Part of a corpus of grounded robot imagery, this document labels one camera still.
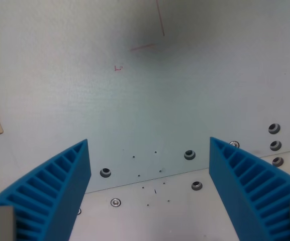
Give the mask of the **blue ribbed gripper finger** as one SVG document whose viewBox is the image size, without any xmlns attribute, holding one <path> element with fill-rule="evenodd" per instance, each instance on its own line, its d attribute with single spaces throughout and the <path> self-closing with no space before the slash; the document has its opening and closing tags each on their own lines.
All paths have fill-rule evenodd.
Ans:
<svg viewBox="0 0 290 241">
<path fill-rule="evenodd" d="M 209 174 L 239 240 L 290 240 L 290 174 L 213 137 Z"/>
<path fill-rule="evenodd" d="M 16 240 L 69 240 L 90 178 L 83 140 L 3 190 L 0 207 L 15 210 Z"/>
</svg>

